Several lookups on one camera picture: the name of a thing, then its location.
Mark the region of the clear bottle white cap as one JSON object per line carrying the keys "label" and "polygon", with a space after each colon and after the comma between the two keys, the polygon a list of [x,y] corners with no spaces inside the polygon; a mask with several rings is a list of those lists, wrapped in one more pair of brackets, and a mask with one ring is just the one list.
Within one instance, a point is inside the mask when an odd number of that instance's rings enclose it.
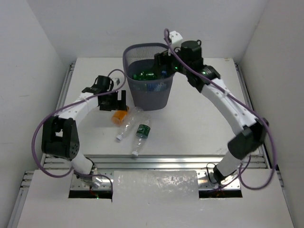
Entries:
{"label": "clear bottle white cap", "polygon": [[135,124],[140,120],[143,109],[140,107],[133,107],[129,110],[126,118],[123,120],[122,125],[119,127],[116,139],[122,141],[128,136]]}

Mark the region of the clear bottle blue label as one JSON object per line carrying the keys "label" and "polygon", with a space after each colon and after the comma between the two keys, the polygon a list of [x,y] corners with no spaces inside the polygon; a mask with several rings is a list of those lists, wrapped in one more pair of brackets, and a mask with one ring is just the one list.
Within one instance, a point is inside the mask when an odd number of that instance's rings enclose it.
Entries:
{"label": "clear bottle blue label", "polygon": [[164,82],[158,83],[148,83],[146,84],[145,91],[146,92],[162,92],[167,89],[167,84]]}

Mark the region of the orange juice bottle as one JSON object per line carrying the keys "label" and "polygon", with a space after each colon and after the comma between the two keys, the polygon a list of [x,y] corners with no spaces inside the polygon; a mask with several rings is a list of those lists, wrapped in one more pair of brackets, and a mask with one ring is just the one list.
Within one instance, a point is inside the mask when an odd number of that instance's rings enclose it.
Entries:
{"label": "orange juice bottle", "polygon": [[120,126],[127,117],[128,112],[129,112],[129,106],[126,106],[126,110],[117,110],[112,116],[111,121],[115,125]]}

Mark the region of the green plastic bottle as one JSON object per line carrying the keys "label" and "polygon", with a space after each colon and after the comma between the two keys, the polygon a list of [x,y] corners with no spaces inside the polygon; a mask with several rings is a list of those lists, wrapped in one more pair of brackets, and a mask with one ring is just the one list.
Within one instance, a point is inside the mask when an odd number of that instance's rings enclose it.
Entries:
{"label": "green plastic bottle", "polygon": [[151,81],[157,79],[158,77],[152,71],[142,71],[140,73],[133,74],[133,80],[137,81]]}

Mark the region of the clear bottle colourful label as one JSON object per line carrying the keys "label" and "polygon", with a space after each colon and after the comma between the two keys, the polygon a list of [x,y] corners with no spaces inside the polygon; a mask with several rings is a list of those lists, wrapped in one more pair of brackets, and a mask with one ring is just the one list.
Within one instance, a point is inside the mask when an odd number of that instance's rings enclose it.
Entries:
{"label": "clear bottle colourful label", "polygon": [[166,78],[168,76],[167,71],[166,70],[162,70],[161,71],[161,78]]}

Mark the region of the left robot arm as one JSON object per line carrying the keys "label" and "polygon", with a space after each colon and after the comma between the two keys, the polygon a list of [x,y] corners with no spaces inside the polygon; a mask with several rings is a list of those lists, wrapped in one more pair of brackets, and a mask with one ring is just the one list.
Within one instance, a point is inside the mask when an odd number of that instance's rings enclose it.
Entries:
{"label": "left robot arm", "polygon": [[80,150],[78,125],[95,108],[101,111],[125,111],[126,91],[114,91],[120,84],[119,78],[98,76],[92,86],[81,91],[73,106],[68,106],[58,114],[53,114],[43,124],[41,149],[43,153],[69,162],[76,177],[86,185],[98,187],[102,179],[97,177],[94,162]]}

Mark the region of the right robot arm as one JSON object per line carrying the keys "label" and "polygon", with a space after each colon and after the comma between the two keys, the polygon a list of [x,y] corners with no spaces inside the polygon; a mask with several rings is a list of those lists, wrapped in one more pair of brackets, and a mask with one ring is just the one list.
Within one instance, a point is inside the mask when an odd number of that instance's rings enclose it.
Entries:
{"label": "right robot arm", "polygon": [[249,108],[234,100],[219,72],[204,64],[198,41],[185,41],[174,52],[166,50],[155,54],[152,71],[160,76],[163,70],[168,74],[185,75],[189,84],[214,104],[235,134],[228,142],[224,158],[213,169],[210,181],[220,184],[236,171],[247,155],[264,143],[268,122],[264,118],[258,119]]}

